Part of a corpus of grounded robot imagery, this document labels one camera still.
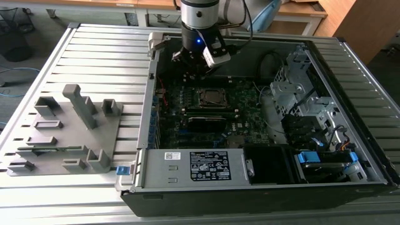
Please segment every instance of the blue tab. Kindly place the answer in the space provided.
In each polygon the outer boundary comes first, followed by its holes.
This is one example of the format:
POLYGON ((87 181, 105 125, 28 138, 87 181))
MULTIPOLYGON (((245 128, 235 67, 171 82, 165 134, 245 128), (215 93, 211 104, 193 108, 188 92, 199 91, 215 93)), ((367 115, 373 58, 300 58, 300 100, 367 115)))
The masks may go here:
POLYGON ((303 151, 297 154, 300 163, 320 163, 320 157, 316 151, 303 151))
POLYGON ((117 166, 117 175, 129 175, 131 167, 129 166, 117 166))
POLYGON ((353 162, 356 162, 359 160, 357 154, 355 152, 349 153, 349 157, 351 157, 353 162))

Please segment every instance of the circuit board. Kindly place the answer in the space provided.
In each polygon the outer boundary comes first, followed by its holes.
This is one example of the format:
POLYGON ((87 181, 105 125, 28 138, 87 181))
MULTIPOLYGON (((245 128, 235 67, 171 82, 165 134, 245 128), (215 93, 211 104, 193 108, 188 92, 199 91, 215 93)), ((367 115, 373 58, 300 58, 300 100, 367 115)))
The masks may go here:
POLYGON ((165 89, 160 86, 160 148, 239 148, 269 142, 252 81, 175 80, 164 81, 165 89))

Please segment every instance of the gray plastic block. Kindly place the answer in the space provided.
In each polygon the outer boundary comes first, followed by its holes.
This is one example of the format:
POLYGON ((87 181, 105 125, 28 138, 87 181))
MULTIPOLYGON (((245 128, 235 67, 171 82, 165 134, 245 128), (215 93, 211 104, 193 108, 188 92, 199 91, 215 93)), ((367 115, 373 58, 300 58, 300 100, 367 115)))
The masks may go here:
POLYGON ((80 96, 80 86, 77 84, 67 84, 63 90, 63 95, 69 99, 76 114, 80 116, 83 123, 88 129, 93 129, 97 124, 92 116, 91 109, 85 104, 85 100, 80 96))
POLYGON ((21 157, 37 157, 40 155, 40 153, 32 149, 16 150, 15 153, 19 154, 21 157))
POLYGON ((85 170, 87 165, 80 158, 65 158, 63 159, 61 166, 71 172, 71 173, 80 173, 85 170))
POLYGON ((60 105, 53 97, 39 97, 35 103, 35 109, 43 117, 55 116, 53 110, 59 107, 60 105))
POLYGON ((27 140, 27 145, 55 145, 57 143, 57 139, 55 137, 29 137, 27 140))
POLYGON ((111 165, 111 158, 107 156, 103 149, 100 150, 99 157, 96 156, 92 149, 88 152, 87 162, 93 170, 104 170, 111 165))
POLYGON ((71 149, 67 148, 67 152, 71 155, 87 155, 88 151, 89 151, 89 149, 85 145, 81 146, 80 149, 79 148, 71 148, 71 149))
POLYGON ((35 165, 28 160, 19 160, 9 163, 8 169, 13 172, 29 172, 35 168, 35 165))
POLYGON ((89 109, 89 112, 92 113, 92 115, 96 113, 96 107, 93 105, 92 99, 88 96, 84 96, 83 99, 85 100, 85 105, 89 109))
POLYGON ((115 99, 103 100, 101 109, 105 116, 120 116, 120 108, 115 99))
POLYGON ((43 120, 43 121, 35 121, 33 127, 40 129, 61 129, 64 124, 60 120, 43 120))

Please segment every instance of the wastebasket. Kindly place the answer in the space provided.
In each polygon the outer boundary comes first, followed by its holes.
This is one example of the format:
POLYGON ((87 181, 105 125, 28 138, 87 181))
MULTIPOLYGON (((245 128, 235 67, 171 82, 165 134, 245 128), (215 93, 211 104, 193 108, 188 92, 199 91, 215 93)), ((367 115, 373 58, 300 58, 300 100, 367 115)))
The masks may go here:
POLYGON ((9 62, 20 62, 32 55, 19 25, 12 20, 0 20, 0 55, 9 62))
POLYGON ((11 8, 0 10, 0 20, 12 20, 17 23, 21 33, 29 33, 35 30, 31 20, 31 9, 28 8, 11 8))

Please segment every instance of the slotted metal surface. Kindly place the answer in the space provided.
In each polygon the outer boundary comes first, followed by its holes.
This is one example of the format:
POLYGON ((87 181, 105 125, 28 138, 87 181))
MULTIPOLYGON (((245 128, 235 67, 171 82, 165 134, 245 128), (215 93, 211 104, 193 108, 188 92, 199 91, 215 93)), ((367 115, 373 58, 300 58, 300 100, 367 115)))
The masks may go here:
MULTIPOLYGON (((1 224, 260 224, 263 220, 288 219, 297 219, 297 223, 335 224, 341 220, 340 216, 352 216, 345 221, 364 221, 367 224, 368 220, 353 215, 400 212, 400 195, 395 192, 360 199, 331 210, 139 218, 115 190, 115 171, 89 175, 7 176, 8 162, 16 157, 13 150, 24 144, 20 138, 27 136, 27 126, 33 122, 35 100, 39 96, 51 95, 67 101, 60 93, 60 87, 67 83, 77 83, 83 94, 91 96, 93 102, 113 98, 124 104, 112 166, 127 165, 135 159, 149 63, 147 41, 148 34, 155 31, 180 30, 91 24, 67 30, 0 138, 1 224)), ((393 163, 400 163, 399 110, 347 46, 333 38, 260 37, 312 40, 316 43, 388 157, 393 163)))

